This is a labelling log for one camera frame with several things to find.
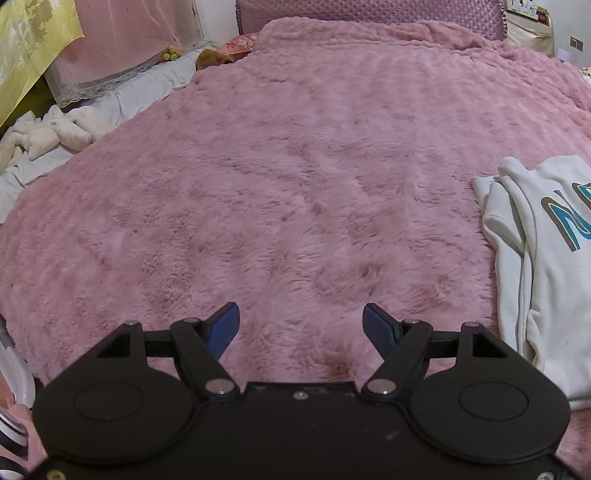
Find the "circular pad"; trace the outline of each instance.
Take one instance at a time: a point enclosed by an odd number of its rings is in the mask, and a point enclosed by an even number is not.
[[[529,365],[436,373],[417,385],[408,407],[426,440],[457,458],[485,464],[525,461],[554,450],[570,418],[562,392]]]
[[[117,465],[148,458],[176,441],[196,402],[183,383],[147,368],[98,370],[82,381],[58,378],[42,390],[33,419],[48,453]]]
[[[499,382],[481,382],[470,385],[460,394],[460,405],[477,419],[489,421],[510,420],[521,415],[529,401],[513,385]]]

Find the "wall outlet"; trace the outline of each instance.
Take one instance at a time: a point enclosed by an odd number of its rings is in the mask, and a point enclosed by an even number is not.
[[[576,48],[577,50],[583,51],[583,42],[581,42],[578,38],[570,37],[570,46]]]

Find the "pink headboard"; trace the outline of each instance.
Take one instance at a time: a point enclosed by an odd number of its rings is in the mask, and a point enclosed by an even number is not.
[[[488,40],[506,37],[503,0],[236,0],[236,17],[241,34],[258,32],[277,18],[310,17],[386,24],[443,20]]]

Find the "stuffed toy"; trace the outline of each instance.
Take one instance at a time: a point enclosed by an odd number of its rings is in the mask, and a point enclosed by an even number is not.
[[[181,50],[178,47],[172,46],[168,47],[164,50],[162,56],[158,60],[158,63],[162,63],[164,61],[174,61],[181,56]]]
[[[235,61],[231,55],[224,55],[216,50],[206,48],[199,54],[195,62],[195,68],[197,70],[203,70],[207,67],[216,67],[226,63],[234,63]]]

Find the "white fabric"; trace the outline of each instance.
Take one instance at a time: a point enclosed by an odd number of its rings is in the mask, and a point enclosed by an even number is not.
[[[22,146],[29,152],[29,159],[36,160],[60,143],[54,129],[49,126],[31,130],[24,138]]]
[[[509,157],[473,187],[496,251],[501,337],[572,409],[591,407],[591,168],[554,157],[528,171]]]
[[[199,53],[201,50],[188,52],[178,60],[156,65],[89,102],[89,105],[96,108],[107,122],[118,126],[146,110],[154,102],[165,98],[174,89],[186,85],[195,73],[195,61]],[[15,167],[6,169],[0,175],[0,224],[4,223],[24,186],[47,175],[72,156],[71,151],[60,145],[34,162],[29,161],[25,152]]]
[[[65,118],[49,120],[60,143],[74,152],[81,152],[93,141],[92,130],[81,128]]]
[[[74,122],[80,129],[88,132],[93,142],[103,138],[107,133],[115,129],[113,124],[105,120],[100,112],[90,105],[76,108],[66,116],[69,121]]]

